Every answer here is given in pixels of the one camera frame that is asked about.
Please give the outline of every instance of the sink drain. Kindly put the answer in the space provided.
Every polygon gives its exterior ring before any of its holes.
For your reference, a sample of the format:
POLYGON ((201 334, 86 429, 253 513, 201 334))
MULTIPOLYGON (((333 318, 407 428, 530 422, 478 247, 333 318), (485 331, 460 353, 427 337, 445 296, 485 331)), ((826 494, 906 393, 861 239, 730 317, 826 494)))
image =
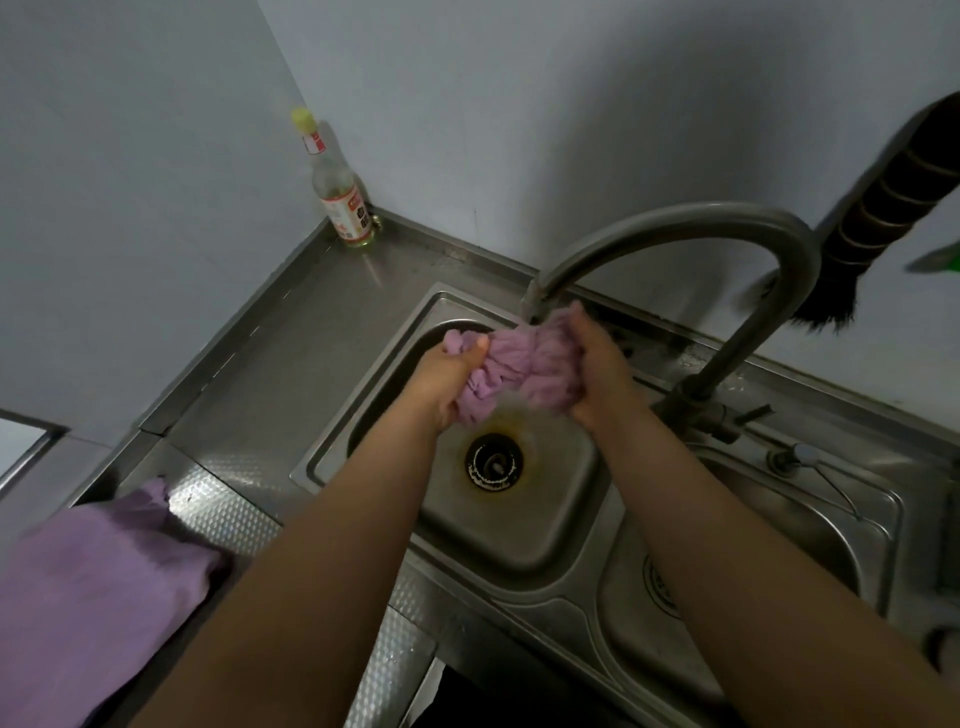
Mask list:
POLYGON ((523 472, 523 453, 506 435, 491 432, 478 437, 467 450, 467 475, 485 491, 505 491, 523 472))
POLYGON ((647 588, 647 594, 654 600, 654 604, 660 607, 662 612, 670 615, 674 619, 682 619, 677 605, 673 602, 670 590, 666 588, 666 583, 660 572, 654 566, 654 563, 647 556, 643 559, 643 586, 647 588))

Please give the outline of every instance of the white wall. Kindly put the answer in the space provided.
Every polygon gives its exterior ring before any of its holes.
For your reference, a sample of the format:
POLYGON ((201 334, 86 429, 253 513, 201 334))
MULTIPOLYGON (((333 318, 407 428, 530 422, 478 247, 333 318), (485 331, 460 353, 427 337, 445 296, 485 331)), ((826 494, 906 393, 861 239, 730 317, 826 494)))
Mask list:
POLYGON ((112 445, 320 220, 254 0, 0 4, 0 407, 112 445))
MULTIPOLYGON (((535 266, 630 213, 699 199, 818 225, 891 136, 960 89, 960 5, 917 0, 259 0, 372 200, 535 266)), ((874 266, 841 336, 767 356, 960 429, 960 276, 903 265, 960 237, 960 193, 874 266)), ((608 295, 718 336, 772 258, 647 251, 608 295)))

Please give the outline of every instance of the bottle cap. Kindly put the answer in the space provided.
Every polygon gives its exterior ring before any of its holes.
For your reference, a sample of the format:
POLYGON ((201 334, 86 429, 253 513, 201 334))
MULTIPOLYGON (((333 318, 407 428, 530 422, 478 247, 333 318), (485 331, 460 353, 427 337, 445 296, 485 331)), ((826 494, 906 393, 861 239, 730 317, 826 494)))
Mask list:
POLYGON ((293 119, 297 131, 304 136, 309 136, 317 130, 317 120, 313 118, 310 109, 296 107, 290 112, 290 118, 293 119))

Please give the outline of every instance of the purple cloth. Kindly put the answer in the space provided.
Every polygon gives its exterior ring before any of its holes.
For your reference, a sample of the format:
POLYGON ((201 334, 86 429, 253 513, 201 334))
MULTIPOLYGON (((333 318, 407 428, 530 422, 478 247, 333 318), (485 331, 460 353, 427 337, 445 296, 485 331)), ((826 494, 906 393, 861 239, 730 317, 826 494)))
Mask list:
MULTIPOLYGON (((462 353, 476 344, 476 331, 450 330, 447 353, 462 353)), ((536 407, 565 412, 583 394, 580 359, 583 352, 570 330, 570 309, 558 308, 540 326, 504 328, 490 334, 490 350, 480 369, 457 398, 460 421, 485 420, 501 392, 516 391, 536 407)))
POLYGON ((0 725, 77 728, 206 597, 222 555, 161 533, 159 478, 60 511, 0 577, 0 725))

